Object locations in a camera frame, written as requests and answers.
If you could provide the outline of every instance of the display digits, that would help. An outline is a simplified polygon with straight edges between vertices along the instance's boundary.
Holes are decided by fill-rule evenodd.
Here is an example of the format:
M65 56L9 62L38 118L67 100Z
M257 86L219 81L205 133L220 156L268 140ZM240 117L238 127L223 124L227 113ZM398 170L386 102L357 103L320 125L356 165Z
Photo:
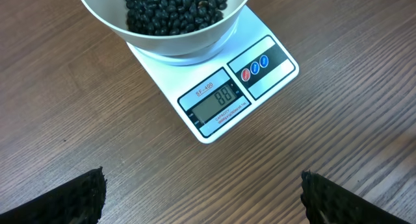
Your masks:
M223 106L226 103L220 92L215 93L215 98L221 106Z
M231 94L229 94L228 89L226 87L221 88L219 91L215 93L215 98L218 103L223 106L227 101L232 100Z
M228 93L228 90L227 90L227 88L226 88L226 87L221 88L221 92L222 92L222 95L224 95L224 96L226 97L227 101L229 101L229 100L231 100L231 99L232 99L232 97L231 97L231 95Z

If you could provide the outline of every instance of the digital display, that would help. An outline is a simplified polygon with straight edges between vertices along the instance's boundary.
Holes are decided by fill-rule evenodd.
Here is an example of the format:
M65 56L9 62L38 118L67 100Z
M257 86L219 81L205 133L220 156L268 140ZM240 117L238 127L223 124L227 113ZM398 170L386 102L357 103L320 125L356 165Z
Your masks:
M205 123L218 111L233 102L237 96L228 84L213 92L208 98L192 109L194 115L200 122Z

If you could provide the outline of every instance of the bowl rim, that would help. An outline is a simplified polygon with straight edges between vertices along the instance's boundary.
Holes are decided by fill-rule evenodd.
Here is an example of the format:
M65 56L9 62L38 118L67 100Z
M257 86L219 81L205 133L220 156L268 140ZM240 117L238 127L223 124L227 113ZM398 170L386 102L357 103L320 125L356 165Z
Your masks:
M202 30L198 30L198 31L194 31L194 32L190 32L190 33L185 33L185 34L180 34L180 35L174 35L174 36L150 36L150 35L145 35L145 34L139 34L139 33L135 33L135 32L131 32L125 29L121 29L111 23L109 23L107 20L103 19L101 16L99 16L98 14L96 14L91 8L90 6L85 2L85 0L81 0L83 2L83 5L88 9L89 12L91 12L91 14L93 14L98 20L100 20L101 22L103 22L104 24L106 24L107 26L109 26L111 29L114 29L116 31L122 32L124 34L130 35L130 36L139 36L141 38L145 38L145 39L176 39L176 38L184 38L187 36L192 36L192 35L196 35L199 33L203 33L205 31L208 31L209 29L212 29L213 27L227 21L229 18L231 18L232 16L234 16L239 10L241 10L241 8L248 2L248 0L244 0L239 7L237 7L231 14L229 14L227 17L225 17L224 19L221 19L220 21L214 23L213 25L210 25L209 27L206 27Z

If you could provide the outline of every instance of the wood grain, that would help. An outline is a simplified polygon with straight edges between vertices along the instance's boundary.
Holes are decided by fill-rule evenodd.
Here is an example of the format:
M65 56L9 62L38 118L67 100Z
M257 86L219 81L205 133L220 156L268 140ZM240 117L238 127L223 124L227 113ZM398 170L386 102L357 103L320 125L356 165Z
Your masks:
M100 223L308 223L320 173L416 223L416 0L250 0L298 78L200 144L80 0L0 0L0 212L98 166Z

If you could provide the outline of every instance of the white kitchen scale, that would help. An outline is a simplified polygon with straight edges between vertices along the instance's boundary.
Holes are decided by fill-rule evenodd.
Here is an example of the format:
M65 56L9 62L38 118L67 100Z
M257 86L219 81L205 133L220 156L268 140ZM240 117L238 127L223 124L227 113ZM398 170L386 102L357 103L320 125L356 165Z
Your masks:
M293 57L247 6L218 42L191 55L128 46L202 143L214 142L299 74Z

